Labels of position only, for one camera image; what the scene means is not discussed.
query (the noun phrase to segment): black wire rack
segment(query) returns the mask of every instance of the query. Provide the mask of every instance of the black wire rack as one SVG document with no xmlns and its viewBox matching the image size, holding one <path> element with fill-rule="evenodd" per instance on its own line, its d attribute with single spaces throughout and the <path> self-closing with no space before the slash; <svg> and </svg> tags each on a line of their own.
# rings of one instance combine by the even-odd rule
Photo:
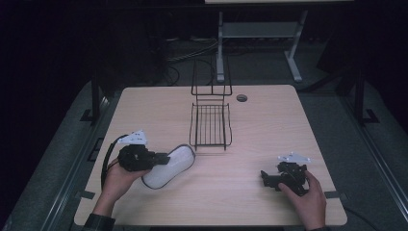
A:
<svg viewBox="0 0 408 231">
<path fill-rule="evenodd" d="M 191 106 L 190 145 L 195 150 L 198 146 L 223 146 L 226 150 L 232 142 L 230 109 L 225 103 L 225 96 L 232 95 L 231 77 L 228 74 L 223 83 L 217 83 L 214 76 L 212 72 L 211 80 L 199 87 L 194 60 L 191 94 L 195 95 L 195 102 Z"/>
</svg>

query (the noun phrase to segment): gray floor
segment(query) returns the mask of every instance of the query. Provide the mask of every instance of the gray floor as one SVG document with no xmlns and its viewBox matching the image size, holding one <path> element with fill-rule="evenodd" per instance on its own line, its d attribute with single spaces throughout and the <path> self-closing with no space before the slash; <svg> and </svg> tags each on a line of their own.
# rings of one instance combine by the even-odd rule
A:
<svg viewBox="0 0 408 231">
<path fill-rule="evenodd" d="M 228 66 L 233 84 L 288 84 L 302 89 L 326 76 L 316 68 L 324 44 L 301 43 L 295 60 L 304 80 L 295 83 L 283 54 L 289 44 L 289 40 L 257 40 L 230 47 Z M 169 54 L 178 57 L 206 46 L 208 44 L 174 41 Z M 210 76 L 212 68 L 207 63 L 214 67 L 214 53 L 196 58 L 198 74 Z M 193 61 L 188 59 L 169 64 L 172 68 L 158 86 L 189 86 Z M 373 155 L 375 151 L 381 154 L 402 191 L 408 192 L 405 180 L 408 136 L 369 84 L 366 84 L 365 108 L 372 109 L 380 123 L 367 124 L 364 128 L 359 126 L 348 109 L 352 94 L 349 97 L 336 95 L 337 83 L 331 82 L 312 93 L 300 93 L 299 98 L 342 202 L 378 230 L 408 230 L 407 220 L 395 200 L 397 196 L 390 190 L 386 177 L 389 175 L 384 173 Z M 105 136 L 119 96 L 120 91 L 104 101 L 102 117 L 97 124 L 90 126 L 90 122 L 80 121 L 84 110 L 91 107 L 90 85 L 84 86 L 15 206 L 11 230 L 80 230 L 81 227 L 73 223 L 73 217 L 93 167 L 93 162 L 87 159 L 94 144 Z M 361 217 L 350 212 L 347 216 L 347 224 L 333 230 L 373 230 Z M 116 227 L 115 230 L 148 230 L 148 227 Z M 303 229 L 286 227 L 286 230 Z"/>
</svg>

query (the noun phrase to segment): wooden table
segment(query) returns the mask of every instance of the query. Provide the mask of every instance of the wooden table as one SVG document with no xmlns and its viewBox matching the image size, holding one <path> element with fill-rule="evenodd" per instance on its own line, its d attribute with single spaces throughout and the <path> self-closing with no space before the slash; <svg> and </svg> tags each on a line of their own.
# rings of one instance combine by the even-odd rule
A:
<svg viewBox="0 0 408 231">
<path fill-rule="evenodd" d="M 236 99 L 245 94 L 246 102 Z M 100 194 L 100 172 L 109 144 L 143 129 L 147 148 L 168 152 L 189 143 L 191 88 L 131 88 L 123 91 L 102 144 L 75 223 L 83 225 Z M 325 192 L 335 191 L 315 136 L 292 86 L 234 86 L 225 98 L 230 105 L 232 143 L 199 146 L 194 165 L 164 188 L 151 190 L 138 179 L 115 205 L 121 225 L 299 225 L 294 209 L 281 192 L 263 185 L 260 171 L 278 174 L 278 156 L 295 151 L 310 157 L 307 164 Z M 117 144 L 111 159 L 116 157 Z M 343 225 L 346 215 L 339 198 L 327 200 L 327 225 Z"/>
</svg>

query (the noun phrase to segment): person's right hand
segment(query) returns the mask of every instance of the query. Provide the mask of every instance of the person's right hand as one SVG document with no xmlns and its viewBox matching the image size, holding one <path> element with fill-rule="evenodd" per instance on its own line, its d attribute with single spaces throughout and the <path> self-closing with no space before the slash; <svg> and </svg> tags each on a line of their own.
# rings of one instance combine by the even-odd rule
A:
<svg viewBox="0 0 408 231">
<path fill-rule="evenodd" d="M 298 196 L 283 183 L 278 187 L 295 207 L 306 230 L 322 228 L 326 220 L 326 197 L 319 180 L 307 170 L 305 174 L 309 181 L 309 191 L 303 196 Z"/>
</svg>

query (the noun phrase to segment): dark background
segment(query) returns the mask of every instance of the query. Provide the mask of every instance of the dark background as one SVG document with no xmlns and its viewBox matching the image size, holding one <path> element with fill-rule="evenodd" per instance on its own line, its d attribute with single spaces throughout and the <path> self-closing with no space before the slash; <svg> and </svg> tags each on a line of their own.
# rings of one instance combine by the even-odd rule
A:
<svg viewBox="0 0 408 231">
<path fill-rule="evenodd" d="M 129 11 L 127 5 L 144 1 L 119 2 L 108 7 L 106 1 L 0 2 L 0 226 L 92 76 L 108 96 L 127 86 L 154 86 L 166 69 L 163 39 L 217 36 L 217 12 Z M 117 6 L 122 10 L 110 8 Z M 403 1 L 356 1 L 346 12 L 313 9 L 302 35 L 328 40 L 320 67 L 329 73 L 357 61 L 406 131 L 407 21 Z"/>
</svg>

